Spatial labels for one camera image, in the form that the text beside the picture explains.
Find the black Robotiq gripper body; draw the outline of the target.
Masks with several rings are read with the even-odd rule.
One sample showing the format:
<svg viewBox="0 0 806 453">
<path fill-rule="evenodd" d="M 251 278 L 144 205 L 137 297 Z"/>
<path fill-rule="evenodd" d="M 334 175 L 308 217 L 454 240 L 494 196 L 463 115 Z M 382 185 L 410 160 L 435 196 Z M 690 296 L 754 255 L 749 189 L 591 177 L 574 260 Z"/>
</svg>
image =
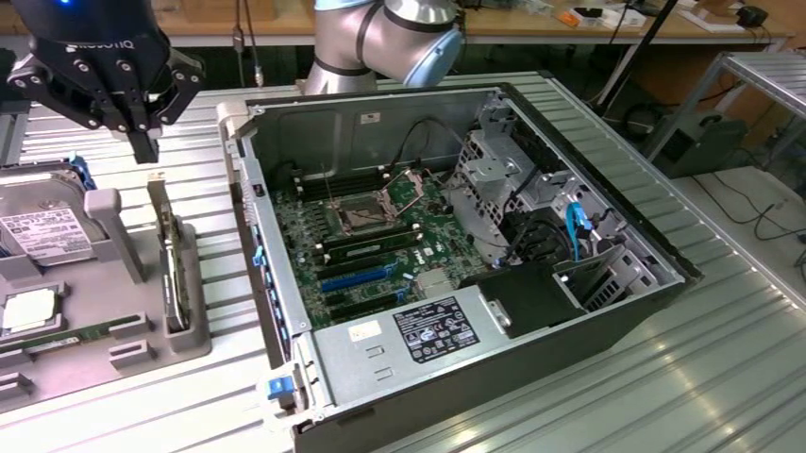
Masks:
<svg viewBox="0 0 806 453">
<path fill-rule="evenodd" d="M 29 32 L 27 56 L 53 69 L 71 56 L 108 65 L 123 59 L 135 66 L 145 100 L 170 50 L 148 1 L 13 1 L 11 5 Z M 145 131 L 148 117 L 145 101 Z"/>
</svg>

